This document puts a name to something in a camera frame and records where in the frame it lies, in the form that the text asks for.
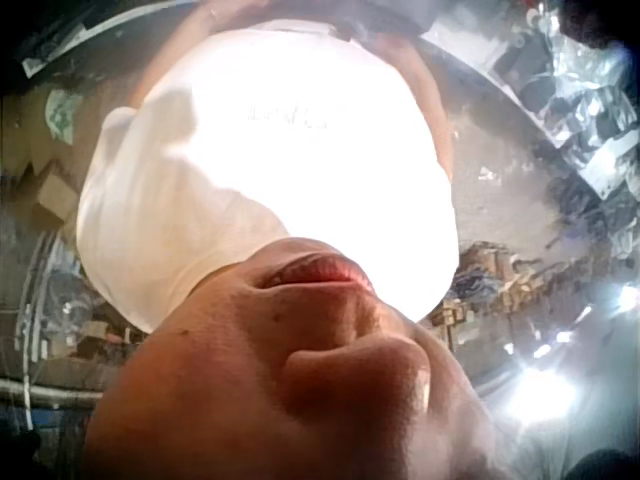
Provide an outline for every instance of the mouth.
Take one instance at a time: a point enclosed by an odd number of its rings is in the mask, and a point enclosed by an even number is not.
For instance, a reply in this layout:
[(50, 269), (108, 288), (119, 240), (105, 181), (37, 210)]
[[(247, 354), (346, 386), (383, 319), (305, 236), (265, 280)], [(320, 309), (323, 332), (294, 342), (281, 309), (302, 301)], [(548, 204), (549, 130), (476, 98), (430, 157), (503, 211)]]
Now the mouth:
[(314, 283), (352, 283), (375, 293), (371, 280), (362, 268), (342, 255), (313, 254), (298, 259), (271, 277), (264, 288)]

